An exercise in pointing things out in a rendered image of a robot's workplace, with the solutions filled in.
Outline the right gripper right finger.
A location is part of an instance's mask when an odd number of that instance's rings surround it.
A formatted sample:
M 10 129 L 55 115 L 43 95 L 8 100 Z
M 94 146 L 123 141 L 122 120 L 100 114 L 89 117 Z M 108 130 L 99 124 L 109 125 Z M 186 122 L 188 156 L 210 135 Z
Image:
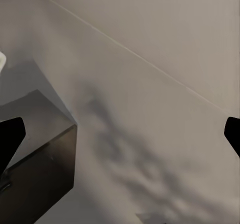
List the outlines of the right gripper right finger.
M 227 119 L 224 135 L 240 157 L 240 119 L 229 117 Z

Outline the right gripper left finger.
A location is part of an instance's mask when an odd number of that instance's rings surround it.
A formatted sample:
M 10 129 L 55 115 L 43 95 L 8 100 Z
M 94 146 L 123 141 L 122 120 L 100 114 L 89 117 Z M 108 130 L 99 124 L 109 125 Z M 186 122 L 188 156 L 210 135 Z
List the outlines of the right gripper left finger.
M 0 177 L 26 136 L 22 117 L 0 122 Z

